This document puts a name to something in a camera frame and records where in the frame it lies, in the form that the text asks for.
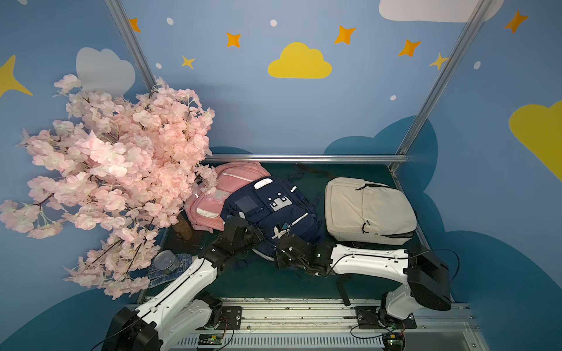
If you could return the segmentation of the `pink backpack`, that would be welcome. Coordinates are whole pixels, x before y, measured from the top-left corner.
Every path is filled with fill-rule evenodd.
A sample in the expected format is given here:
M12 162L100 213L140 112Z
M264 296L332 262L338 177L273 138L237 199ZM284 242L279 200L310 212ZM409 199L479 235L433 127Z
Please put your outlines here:
M226 199L235 191L270 173L259 162L229 162L215 168L216 191L206 195L203 184L186 201L184 210L195 230L223 231L225 221L220 214Z

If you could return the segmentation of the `navy blue backpack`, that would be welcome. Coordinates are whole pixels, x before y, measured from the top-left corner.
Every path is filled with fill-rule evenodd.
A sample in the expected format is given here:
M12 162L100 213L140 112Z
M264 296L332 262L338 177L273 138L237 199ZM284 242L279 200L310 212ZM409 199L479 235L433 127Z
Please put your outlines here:
M230 266L212 285L212 292L223 298L333 297L331 278L309 276L294 267L279 270L275 262L279 239L272 239L274 226L284 223L291 225L285 235L296 235L312 244L326 238L319 203L330 173L304 165L267 164L265 168L272 183L251 185L225 204L225 212L245 216L262 229L264 240Z

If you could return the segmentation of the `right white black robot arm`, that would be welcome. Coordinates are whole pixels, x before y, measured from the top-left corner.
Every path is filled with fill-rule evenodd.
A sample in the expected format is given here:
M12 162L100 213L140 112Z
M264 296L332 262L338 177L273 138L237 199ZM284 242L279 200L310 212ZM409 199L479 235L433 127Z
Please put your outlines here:
M400 286L383 294L377 310L381 326L394 326L426 308L449 311L449 267L421 244L408 249L367 250L342 244L311 244L286 235L275 250L279 269L299 267L313 276L358 274L389 279Z

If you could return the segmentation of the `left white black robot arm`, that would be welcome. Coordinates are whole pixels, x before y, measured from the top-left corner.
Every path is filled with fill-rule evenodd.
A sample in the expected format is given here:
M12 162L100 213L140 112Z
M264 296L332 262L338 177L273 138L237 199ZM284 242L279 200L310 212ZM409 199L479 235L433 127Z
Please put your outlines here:
M223 302L205 292L229 263L264 240L263 231L232 217L185 272L150 301L124 307L111 321L102 350L169 350L187 333L223 323Z

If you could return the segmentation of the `beige backpack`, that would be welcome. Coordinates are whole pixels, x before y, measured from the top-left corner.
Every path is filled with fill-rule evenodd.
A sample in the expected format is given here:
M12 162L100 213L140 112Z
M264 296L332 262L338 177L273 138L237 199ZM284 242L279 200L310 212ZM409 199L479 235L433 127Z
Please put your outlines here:
M326 185L328 233L342 242L403 245L417 229L417 218L403 192L357 178L334 178Z

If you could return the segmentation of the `rear horizontal aluminium bar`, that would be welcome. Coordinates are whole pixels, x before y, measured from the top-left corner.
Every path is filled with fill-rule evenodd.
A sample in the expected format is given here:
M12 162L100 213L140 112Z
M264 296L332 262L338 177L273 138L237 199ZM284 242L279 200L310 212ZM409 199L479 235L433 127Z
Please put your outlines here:
M207 162L264 162L304 164L402 164L408 160L405 155L329 155L329 154L214 154Z

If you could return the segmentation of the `blue patterned cloth item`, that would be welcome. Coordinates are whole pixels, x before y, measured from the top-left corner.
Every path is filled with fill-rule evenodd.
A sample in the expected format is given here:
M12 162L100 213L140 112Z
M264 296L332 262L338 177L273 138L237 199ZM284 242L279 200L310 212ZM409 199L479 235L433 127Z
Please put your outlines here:
M193 263L193 256L190 254L178 254L178 265L174 271L159 270L151 265L148 270L149 289L156 288L161 285L167 285L179 278Z

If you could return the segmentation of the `left green circuit board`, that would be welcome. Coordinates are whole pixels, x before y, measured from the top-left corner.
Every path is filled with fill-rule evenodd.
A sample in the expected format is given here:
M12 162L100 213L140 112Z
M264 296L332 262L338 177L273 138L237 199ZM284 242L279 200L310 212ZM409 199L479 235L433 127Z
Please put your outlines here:
M198 347L219 348L223 345L223 336L217 334L200 334L197 340Z

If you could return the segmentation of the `green circuit board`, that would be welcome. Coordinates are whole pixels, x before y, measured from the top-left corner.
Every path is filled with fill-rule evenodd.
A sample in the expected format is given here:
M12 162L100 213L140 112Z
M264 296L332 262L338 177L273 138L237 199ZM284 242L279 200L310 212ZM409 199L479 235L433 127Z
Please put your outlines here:
M223 345L223 336L217 334L200 334L197 340L198 347L219 348Z
M383 351L404 351L405 336L401 333L385 333L382 337Z

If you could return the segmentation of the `pink cherry blossom tree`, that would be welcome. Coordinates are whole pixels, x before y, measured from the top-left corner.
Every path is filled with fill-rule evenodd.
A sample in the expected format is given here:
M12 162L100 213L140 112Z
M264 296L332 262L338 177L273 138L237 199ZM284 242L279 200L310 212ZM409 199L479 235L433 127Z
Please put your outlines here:
M136 102L89 92L75 75L56 88L68 99L68 120L20 143L35 165L56 177L30 180L29 204L4 201L1 222L35 239L58 235L66 224L108 231L100 248L68 271L68 280L112 298L133 295L149 286L136 271L159 252L159 232L178 222L197 189L216 191L215 169L204 164L215 112L193 90L173 89L162 79Z

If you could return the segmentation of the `right green circuit board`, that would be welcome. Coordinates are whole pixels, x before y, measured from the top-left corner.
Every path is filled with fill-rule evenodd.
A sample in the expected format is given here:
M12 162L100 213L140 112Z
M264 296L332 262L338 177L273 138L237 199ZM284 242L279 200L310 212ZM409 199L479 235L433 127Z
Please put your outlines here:
M404 351L405 336L401 333L385 333L382 337L383 351Z

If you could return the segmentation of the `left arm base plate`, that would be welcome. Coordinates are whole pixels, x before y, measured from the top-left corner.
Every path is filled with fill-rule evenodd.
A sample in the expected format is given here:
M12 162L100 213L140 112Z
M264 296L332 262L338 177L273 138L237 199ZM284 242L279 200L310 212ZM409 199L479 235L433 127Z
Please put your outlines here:
M221 307L212 310L209 321L198 330L234 329L241 328L242 307Z

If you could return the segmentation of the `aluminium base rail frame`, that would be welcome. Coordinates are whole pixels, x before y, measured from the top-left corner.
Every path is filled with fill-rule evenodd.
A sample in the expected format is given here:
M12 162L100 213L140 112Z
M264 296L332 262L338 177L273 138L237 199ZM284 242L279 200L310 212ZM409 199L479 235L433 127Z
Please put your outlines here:
M385 333L405 336L404 350L488 350L476 319L466 304L445 312L420 309L413 316L417 329L361 330L354 307L381 302L353 299L224 298L223 307L242 307L241 328L196 330L169 350L382 350ZM219 348L198 347L200 334L223 336Z

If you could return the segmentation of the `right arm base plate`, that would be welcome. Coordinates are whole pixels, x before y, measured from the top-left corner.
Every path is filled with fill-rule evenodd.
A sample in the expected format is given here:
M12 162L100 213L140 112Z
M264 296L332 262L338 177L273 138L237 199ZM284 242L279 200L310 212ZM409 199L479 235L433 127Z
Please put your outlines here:
M379 312L379 309L380 307L376 306L354 307L359 329L386 329L389 331L417 329L417 323L412 314L405 320L398 320Z

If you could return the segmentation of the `right side floor rail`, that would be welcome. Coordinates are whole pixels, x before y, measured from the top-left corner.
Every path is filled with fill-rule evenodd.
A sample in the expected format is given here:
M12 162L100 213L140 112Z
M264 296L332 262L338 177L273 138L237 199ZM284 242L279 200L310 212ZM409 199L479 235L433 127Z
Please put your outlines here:
M452 284L460 270L459 255L442 241L445 234L443 220L435 202L426 193L429 177L423 172L410 174L409 169L405 165L394 166L391 174L417 213L417 234L420 241L449 265L448 280Z

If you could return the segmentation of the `left aluminium frame post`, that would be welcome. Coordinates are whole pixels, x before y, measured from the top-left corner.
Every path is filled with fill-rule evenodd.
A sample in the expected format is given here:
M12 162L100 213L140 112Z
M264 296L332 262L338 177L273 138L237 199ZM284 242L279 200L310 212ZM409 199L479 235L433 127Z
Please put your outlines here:
M142 81L150 91L156 83L155 78L136 37L136 32L133 30L129 21L124 5L119 0L105 0L104 2L119 30L121 38L124 40L124 43L133 58L135 66L141 75Z

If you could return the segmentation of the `aluminium frame post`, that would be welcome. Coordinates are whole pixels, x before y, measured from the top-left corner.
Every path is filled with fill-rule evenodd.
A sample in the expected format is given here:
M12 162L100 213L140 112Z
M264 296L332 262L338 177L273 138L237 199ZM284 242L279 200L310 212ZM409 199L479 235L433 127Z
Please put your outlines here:
M105 0L104 2L119 30L121 38L124 40L124 43L133 58L135 66L141 75L142 81L150 91L156 83L155 78L136 37L136 32L133 30L129 21L124 5L119 0Z
M407 153L413 146L414 141L417 139L425 122L429 119L434 107L437 105L441 95L444 93L449 81L455 74L456 69L461 63L464 55L470 48L472 42L478 35L482 25L484 24L485 16L492 6L492 0L478 1L474 11L468 18L467 24L464 26L457 42L455 43L452 51L450 52L449 59L445 62L441 72L438 74L435 83L427 95L421 109L416 115L414 121L409 127L404 139L397 149L396 156L406 158Z

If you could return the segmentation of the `right aluminium frame post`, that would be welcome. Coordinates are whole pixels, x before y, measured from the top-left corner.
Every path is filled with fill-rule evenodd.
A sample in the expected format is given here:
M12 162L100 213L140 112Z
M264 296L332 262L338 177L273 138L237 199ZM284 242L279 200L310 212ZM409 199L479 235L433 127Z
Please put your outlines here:
M429 119L434 107L437 105L441 95L444 93L449 81L455 74L456 69L461 63L464 55L470 48L472 42L478 35L482 25L484 24L485 16L492 6L492 0L478 1L474 11L468 18L467 24L464 26L457 42L455 43L452 51L450 52L449 59L445 62L441 72L438 74L435 83L427 95L421 109L416 115L414 121L409 127L404 139L397 149L396 156L406 158L407 153L413 146L414 141L417 139L425 122Z

